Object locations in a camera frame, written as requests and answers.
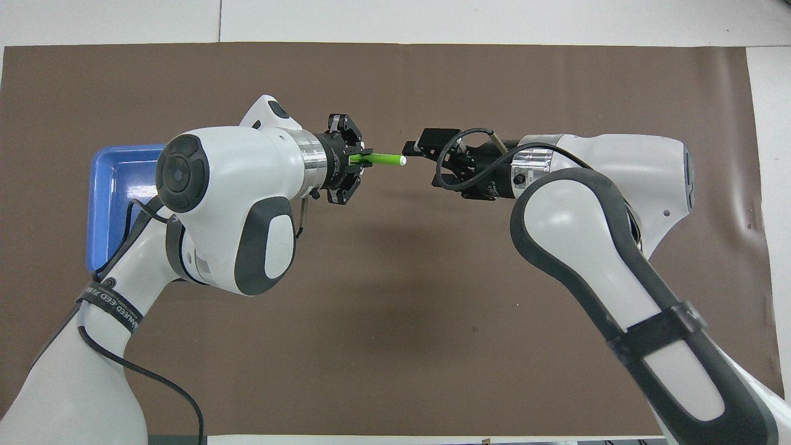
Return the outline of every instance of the brown paper backdrop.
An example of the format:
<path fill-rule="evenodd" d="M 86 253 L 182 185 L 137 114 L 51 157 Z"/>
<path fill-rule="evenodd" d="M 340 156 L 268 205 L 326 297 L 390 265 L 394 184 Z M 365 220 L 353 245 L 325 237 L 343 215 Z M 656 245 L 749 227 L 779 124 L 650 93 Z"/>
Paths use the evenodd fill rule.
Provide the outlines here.
<path fill-rule="evenodd" d="M 742 48 L 108 45 L 7 48 L 4 67 L 0 413 L 88 279 L 93 153 L 237 124 L 261 93 L 316 132 L 348 113 L 389 153 L 424 127 L 684 141 L 698 205 L 653 263 L 782 392 Z M 262 297 L 171 284 L 127 358 L 189 390 L 211 435 L 658 433 L 572 296 L 513 248 L 513 202 L 462 200 L 432 170 L 379 165 L 349 205 L 311 202 Z M 194 432 L 180 397 L 129 379 L 149 432 Z"/>

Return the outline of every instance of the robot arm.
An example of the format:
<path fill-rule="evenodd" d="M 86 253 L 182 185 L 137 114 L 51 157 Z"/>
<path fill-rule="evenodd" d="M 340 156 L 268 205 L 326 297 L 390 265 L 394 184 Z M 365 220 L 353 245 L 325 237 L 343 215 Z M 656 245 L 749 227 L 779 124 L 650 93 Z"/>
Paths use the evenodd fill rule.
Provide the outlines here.
<path fill-rule="evenodd" d="M 330 115 L 328 127 L 303 130 L 262 96 L 240 126 L 168 143 L 157 197 L 32 366 L 0 421 L 0 443 L 147 443 L 119 364 L 129 338 L 173 280 L 259 295 L 285 275 L 295 250 L 290 201 L 326 189 L 331 203 L 346 204 L 372 165 L 349 116 Z"/>
<path fill-rule="evenodd" d="M 489 154 L 482 160 L 456 135 L 435 139 L 433 146 L 422 145 L 424 136 L 407 143 L 404 153 L 444 159 L 457 169 L 445 183 L 463 197 L 518 197 L 511 217 L 517 250 L 576 297 L 642 389 L 668 440 L 791 443 L 788 405 L 716 346 L 697 311 L 680 302 L 646 260 L 694 204 L 683 144 L 640 135 L 528 136 L 505 141 L 506 153 L 499 154 L 493 138 L 492 146 L 482 146 Z M 448 158 L 438 149 L 453 151 L 454 145 Z M 461 156 L 475 169 L 458 169 Z M 506 161 L 490 173 L 480 166 L 499 158 Z M 481 172 L 477 184 L 465 183 Z M 442 185 L 436 178 L 435 184 Z"/>

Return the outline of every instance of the black joint cap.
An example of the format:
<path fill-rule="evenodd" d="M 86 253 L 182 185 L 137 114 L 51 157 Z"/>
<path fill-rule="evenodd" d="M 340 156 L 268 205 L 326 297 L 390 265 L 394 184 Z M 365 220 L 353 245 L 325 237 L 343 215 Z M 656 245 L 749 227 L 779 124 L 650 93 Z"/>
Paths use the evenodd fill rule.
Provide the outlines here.
<path fill-rule="evenodd" d="M 209 160 L 200 139 L 181 135 L 170 141 L 157 160 L 155 181 L 170 210 L 184 213 L 197 207 L 209 186 Z"/>

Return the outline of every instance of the black rubber band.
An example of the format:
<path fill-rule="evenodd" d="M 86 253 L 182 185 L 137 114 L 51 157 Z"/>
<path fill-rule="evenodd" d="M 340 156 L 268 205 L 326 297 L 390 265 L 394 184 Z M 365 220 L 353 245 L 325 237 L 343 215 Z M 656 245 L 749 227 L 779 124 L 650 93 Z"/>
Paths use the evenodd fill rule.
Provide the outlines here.
<path fill-rule="evenodd" d="M 89 302 L 112 315 L 130 333 L 134 333 L 143 321 L 143 314 L 129 300 L 102 283 L 89 283 L 85 286 L 85 290 L 77 299 L 77 302 L 81 301 Z"/>
<path fill-rule="evenodd" d="M 608 340 L 607 346 L 626 366 L 705 327 L 706 322 L 692 304 L 682 302 L 632 325 L 625 333 Z"/>

